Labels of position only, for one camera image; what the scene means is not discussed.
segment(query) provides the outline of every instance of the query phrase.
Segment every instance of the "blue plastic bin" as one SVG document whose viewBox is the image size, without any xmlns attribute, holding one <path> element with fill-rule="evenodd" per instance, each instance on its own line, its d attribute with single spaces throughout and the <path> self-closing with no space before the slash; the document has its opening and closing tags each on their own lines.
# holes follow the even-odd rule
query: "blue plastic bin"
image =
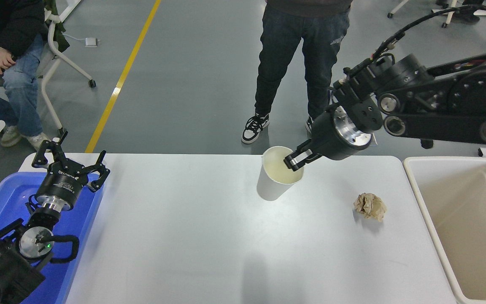
<svg viewBox="0 0 486 304">
<path fill-rule="evenodd" d="M 28 202 L 30 195 L 37 192 L 45 176 L 46 173 L 18 172 L 9 175 L 0 183 L 0 229 L 19 218 L 24 220 L 24 225 L 27 223 L 29 212 L 25 203 Z M 97 178 L 98 175 L 90 176 L 90 179 Z M 23 304 L 63 304 L 65 302 L 87 235 L 102 199 L 102 191 L 103 189 L 100 189 L 92 193 L 89 189 L 83 189 L 73 210 L 62 212 L 59 223 L 54 227 L 54 234 L 77 236 L 80 239 L 78 256 L 70 263 L 47 264 L 41 271 L 46 280 L 22 302 Z M 65 258 L 71 252 L 71 245 L 56 243 L 53 251 L 54 257 Z"/>
</svg>

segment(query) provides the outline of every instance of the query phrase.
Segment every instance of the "crumpled paper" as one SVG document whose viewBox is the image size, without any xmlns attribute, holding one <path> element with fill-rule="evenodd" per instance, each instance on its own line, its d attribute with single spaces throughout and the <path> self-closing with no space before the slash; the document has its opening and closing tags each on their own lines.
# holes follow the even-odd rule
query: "crumpled paper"
<svg viewBox="0 0 486 304">
<path fill-rule="evenodd" d="M 372 217 L 379 222 L 383 220 L 383 215 L 387 211 L 382 199 L 372 193 L 359 194 L 354 202 L 354 207 L 357 212 L 364 215 L 365 219 Z"/>
</svg>

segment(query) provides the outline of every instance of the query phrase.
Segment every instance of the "white paper cup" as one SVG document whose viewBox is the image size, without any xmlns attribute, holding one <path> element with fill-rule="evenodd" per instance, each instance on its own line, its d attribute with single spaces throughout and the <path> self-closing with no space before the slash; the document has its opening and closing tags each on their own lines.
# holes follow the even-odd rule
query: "white paper cup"
<svg viewBox="0 0 486 304">
<path fill-rule="evenodd" d="M 284 163 L 284 158 L 292 152 L 290 148 L 275 146 L 266 150 L 262 155 L 262 171 L 260 171 L 256 190 L 264 200 L 278 199 L 303 177 L 304 168 L 294 172 Z"/>
</svg>

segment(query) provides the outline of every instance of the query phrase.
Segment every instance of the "black jacket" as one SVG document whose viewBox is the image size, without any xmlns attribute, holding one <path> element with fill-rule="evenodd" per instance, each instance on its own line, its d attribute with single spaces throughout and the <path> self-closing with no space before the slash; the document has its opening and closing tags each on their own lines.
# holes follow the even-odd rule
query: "black jacket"
<svg viewBox="0 0 486 304">
<path fill-rule="evenodd" d="M 42 0 L 0 0 L 0 46 L 13 56 L 22 56 L 43 28 Z"/>
<path fill-rule="evenodd" d="M 276 10 L 301 17 L 326 17 L 345 12 L 352 0 L 267 0 Z"/>
</svg>

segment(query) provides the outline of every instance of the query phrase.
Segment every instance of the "blue jeans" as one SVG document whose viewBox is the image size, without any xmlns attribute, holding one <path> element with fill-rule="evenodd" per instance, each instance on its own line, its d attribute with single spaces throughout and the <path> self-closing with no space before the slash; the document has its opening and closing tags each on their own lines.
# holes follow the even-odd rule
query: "blue jeans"
<svg viewBox="0 0 486 304">
<path fill-rule="evenodd" d="M 41 118 L 37 113 L 36 72 L 43 50 L 43 41 L 38 35 L 16 65 L 3 74 L 3 87 L 8 102 L 0 98 L 0 120 L 6 125 L 17 125 L 25 136 L 42 132 Z"/>
<path fill-rule="evenodd" d="M 332 66 L 350 25 L 349 11 L 330 17 L 305 18 L 285 14 L 266 6 L 262 23 L 264 32 L 255 110 L 258 114 L 271 111 L 282 77 L 286 74 L 295 50 L 303 38 L 307 110 L 313 119 L 329 104 L 327 90 L 331 85 Z"/>
</svg>

